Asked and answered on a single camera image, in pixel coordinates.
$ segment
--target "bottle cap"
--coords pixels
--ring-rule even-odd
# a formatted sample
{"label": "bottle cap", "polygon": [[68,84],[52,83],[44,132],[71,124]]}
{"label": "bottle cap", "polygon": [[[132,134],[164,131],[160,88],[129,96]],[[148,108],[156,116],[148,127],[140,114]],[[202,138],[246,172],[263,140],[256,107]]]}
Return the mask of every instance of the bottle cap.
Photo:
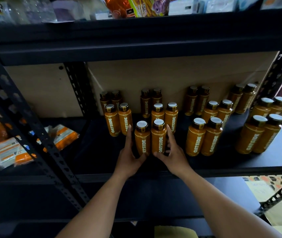
{"label": "bottle cap", "polygon": [[201,118],[195,118],[193,120],[192,126],[197,129],[203,129],[205,124],[206,124],[205,120]]}
{"label": "bottle cap", "polygon": [[177,104],[174,103],[174,102],[170,102],[170,103],[167,104],[166,109],[169,110],[169,111],[176,111]]}
{"label": "bottle cap", "polygon": [[148,129],[149,129],[149,126],[148,126],[148,123],[146,121],[137,122],[136,130],[138,132],[144,133],[144,132],[148,131]]}
{"label": "bottle cap", "polygon": [[160,88],[155,88],[153,89],[154,95],[160,95],[161,94],[161,89]]}
{"label": "bottle cap", "polygon": [[190,86],[187,89],[187,94],[190,95],[190,96],[195,96],[196,92],[197,92],[197,87],[196,86]]}
{"label": "bottle cap", "polygon": [[157,130],[163,130],[165,127],[165,123],[163,119],[156,119],[153,121],[153,128]]}
{"label": "bottle cap", "polygon": [[262,106],[262,107],[271,107],[273,102],[274,101],[270,98],[262,98],[259,102],[259,105]]}
{"label": "bottle cap", "polygon": [[257,127],[262,127],[266,124],[267,118],[261,116],[261,115],[253,115],[252,118],[250,119],[249,123],[257,126]]}
{"label": "bottle cap", "polygon": [[271,125],[282,124],[282,116],[278,114],[269,114],[267,117],[267,124],[271,124]]}
{"label": "bottle cap", "polygon": [[142,90],[141,90],[141,95],[142,96],[149,96],[149,89],[148,88],[143,88]]}
{"label": "bottle cap", "polygon": [[230,109],[232,107],[232,101],[224,99],[220,102],[219,106],[221,108]]}
{"label": "bottle cap", "polygon": [[245,93],[251,93],[251,92],[253,92],[253,91],[255,90],[256,87],[257,87],[257,86],[256,86],[255,84],[253,84],[253,83],[248,83],[248,84],[246,85],[246,87],[243,89],[243,91],[244,91]]}
{"label": "bottle cap", "polygon": [[208,101],[206,108],[215,110],[218,107],[218,103],[216,101]]}
{"label": "bottle cap", "polygon": [[126,112],[129,110],[129,105],[127,103],[121,103],[119,105],[119,110],[122,112]]}
{"label": "bottle cap", "polygon": [[120,92],[118,90],[113,90],[111,94],[115,98],[120,96]]}
{"label": "bottle cap", "polygon": [[236,84],[232,87],[231,92],[234,94],[242,94],[244,87],[245,86],[243,84]]}
{"label": "bottle cap", "polygon": [[274,105],[282,106],[282,97],[276,96],[274,97]]}
{"label": "bottle cap", "polygon": [[221,128],[222,120],[217,117],[211,117],[207,123],[208,127],[219,129]]}
{"label": "bottle cap", "polygon": [[206,85],[200,86],[199,87],[199,94],[205,95],[209,93],[209,87]]}
{"label": "bottle cap", "polygon": [[161,103],[153,104],[153,110],[155,112],[162,112],[163,111],[163,104],[161,104]]}
{"label": "bottle cap", "polygon": [[100,95],[100,98],[102,99],[109,98],[109,94],[107,91],[102,91],[99,95]]}
{"label": "bottle cap", "polygon": [[115,112],[115,106],[113,104],[107,104],[105,107],[105,110],[107,113],[112,113]]}

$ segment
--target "brown bottle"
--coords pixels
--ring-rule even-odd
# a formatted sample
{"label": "brown bottle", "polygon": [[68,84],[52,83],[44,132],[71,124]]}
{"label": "brown bottle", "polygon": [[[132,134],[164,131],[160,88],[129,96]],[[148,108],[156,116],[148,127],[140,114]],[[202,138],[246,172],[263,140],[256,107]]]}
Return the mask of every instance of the brown bottle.
{"label": "brown bottle", "polygon": [[262,98],[259,103],[255,105],[250,114],[250,118],[254,115],[260,115],[266,117],[271,111],[271,105],[273,104],[273,100],[270,98]]}
{"label": "brown bottle", "polygon": [[198,97],[197,97],[197,104],[195,109],[196,115],[202,115],[204,108],[208,102],[209,98],[209,87],[208,86],[200,86],[198,88]]}
{"label": "brown bottle", "polygon": [[254,145],[253,152],[263,153],[274,140],[275,136],[281,130],[282,116],[277,114],[269,114],[267,117],[266,125],[264,126],[264,132]]}
{"label": "brown bottle", "polygon": [[240,132],[238,142],[236,143],[236,150],[241,154],[249,154],[256,142],[264,132],[264,125],[267,119],[260,115],[254,115],[248,122],[246,122]]}
{"label": "brown bottle", "polygon": [[111,95],[111,102],[115,106],[116,110],[119,111],[119,105],[122,103],[122,96],[118,90],[112,91]]}
{"label": "brown bottle", "polygon": [[162,119],[156,119],[153,122],[153,128],[151,129],[152,139],[152,154],[154,152],[164,153],[166,143],[166,128]]}
{"label": "brown bottle", "polygon": [[270,114],[282,113],[282,97],[277,96],[273,100],[274,100],[274,103],[271,106]]}
{"label": "brown bottle", "polygon": [[220,118],[222,120],[222,125],[221,127],[224,128],[229,117],[230,114],[232,112],[232,101],[228,100],[228,99],[224,99],[220,102],[219,106],[218,106],[218,114],[217,117]]}
{"label": "brown bottle", "polygon": [[151,108],[152,108],[152,100],[150,97],[150,91],[147,88],[142,89],[141,96],[141,114],[144,118],[150,117]]}
{"label": "brown bottle", "polygon": [[241,99],[242,96],[242,91],[244,89],[244,85],[243,84],[236,84],[234,85],[234,87],[231,89],[230,93],[228,94],[228,100],[232,101],[232,111],[231,113],[233,114],[238,103],[239,100]]}
{"label": "brown bottle", "polygon": [[164,122],[165,124],[169,125],[173,134],[175,133],[176,130],[177,116],[178,116],[177,104],[174,102],[168,103],[165,110]]}
{"label": "brown bottle", "polygon": [[163,104],[161,103],[155,103],[153,104],[153,110],[151,112],[151,126],[153,126],[153,122],[156,119],[162,119],[164,120],[164,108],[163,108]]}
{"label": "brown bottle", "polygon": [[184,105],[183,105],[183,111],[186,116],[191,116],[194,113],[196,99],[197,99],[197,87],[190,86],[185,95]]}
{"label": "brown bottle", "polygon": [[136,129],[134,131],[134,137],[136,140],[136,147],[141,156],[143,153],[151,152],[151,131],[146,121],[137,122]]}
{"label": "brown bottle", "polygon": [[160,88],[153,89],[152,103],[162,103],[162,94]]}
{"label": "brown bottle", "polygon": [[210,156],[215,152],[219,137],[222,133],[222,121],[220,118],[212,117],[207,123],[204,142],[202,143],[201,153]]}
{"label": "brown bottle", "polygon": [[124,135],[127,135],[129,124],[131,125],[131,127],[133,127],[133,125],[132,125],[132,114],[131,114],[131,109],[129,109],[129,105],[127,103],[121,103],[119,105],[118,114],[119,114],[121,132]]}
{"label": "brown bottle", "polygon": [[185,150],[189,156],[197,156],[202,147],[206,129],[205,120],[195,118],[191,126],[188,127]]}
{"label": "brown bottle", "polygon": [[211,117],[216,117],[218,114],[218,103],[216,101],[209,101],[202,112],[202,119],[207,123]]}
{"label": "brown bottle", "polygon": [[106,112],[106,110],[105,110],[106,105],[107,104],[111,104],[110,97],[109,97],[109,94],[108,94],[107,91],[102,91],[100,93],[100,104],[101,104],[102,111],[105,114],[105,112]]}
{"label": "brown bottle", "polygon": [[257,86],[253,83],[248,83],[243,89],[242,97],[235,109],[237,114],[243,114],[248,108],[250,108],[253,97],[255,96],[255,88]]}
{"label": "brown bottle", "polygon": [[121,133],[119,115],[113,104],[107,104],[105,119],[107,121],[108,130],[111,136],[118,136]]}

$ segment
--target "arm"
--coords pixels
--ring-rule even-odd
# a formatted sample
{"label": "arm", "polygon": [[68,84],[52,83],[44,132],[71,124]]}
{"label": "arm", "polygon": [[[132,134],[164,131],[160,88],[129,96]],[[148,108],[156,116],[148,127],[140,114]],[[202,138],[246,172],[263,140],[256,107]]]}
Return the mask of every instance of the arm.
{"label": "arm", "polygon": [[125,146],[120,151],[113,175],[56,238],[109,238],[122,187],[146,160],[145,153],[136,159],[131,146],[129,125]]}
{"label": "arm", "polygon": [[247,212],[196,174],[185,157],[183,150],[176,144],[171,129],[169,135],[169,156],[155,153],[171,173],[181,178],[190,188],[212,232],[217,238],[282,238],[282,235],[265,221]]}

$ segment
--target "hand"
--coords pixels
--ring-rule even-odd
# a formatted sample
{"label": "hand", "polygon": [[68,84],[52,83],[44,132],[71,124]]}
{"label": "hand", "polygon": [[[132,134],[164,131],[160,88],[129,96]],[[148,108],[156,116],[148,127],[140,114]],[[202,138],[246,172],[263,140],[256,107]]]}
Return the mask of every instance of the hand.
{"label": "hand", "polygon": [[167,150],[166,153],[170,154],[169,156],[165,156],[162,153],[155,152],[154,156],[162,160],[172,174],[180,177],[187,170],[191,169],[191,167],[188,164],[182,148],[176,144],[174,135],[168,125],[166,129],[169,136],[167,147],[171,148],[171,150]]}
{"label": "hand", "polygon": [[125,181],[133,176],[143,162],[146,160],[148,154],[143,153],[140,158],[136,159],[132,153],[132,139],[131,139],[131,125],[129,125],[127,130],[127,136],[125,138],[124,148],[120,151],[117,164],[115,167],[114,175],[118,175]]}

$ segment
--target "person's left hand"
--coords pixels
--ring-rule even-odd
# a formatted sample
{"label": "person's left hand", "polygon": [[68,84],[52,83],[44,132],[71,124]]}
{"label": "person's left hand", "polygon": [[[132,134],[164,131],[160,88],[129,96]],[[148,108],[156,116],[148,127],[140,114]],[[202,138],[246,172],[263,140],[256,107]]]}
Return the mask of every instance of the person's left hand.
{"label": "person's left hand", "polygon": [[118,175],[125,181],[133,176],[143,162],[146,160],[148,154],[143,153],[140,158],[136,159],[132,153],[132,139],[131,139],[131,125],[129,125],[127,130],[127,136],[125,138],[124,148],[120,151],[117,164],[115,167],[114,175]]}

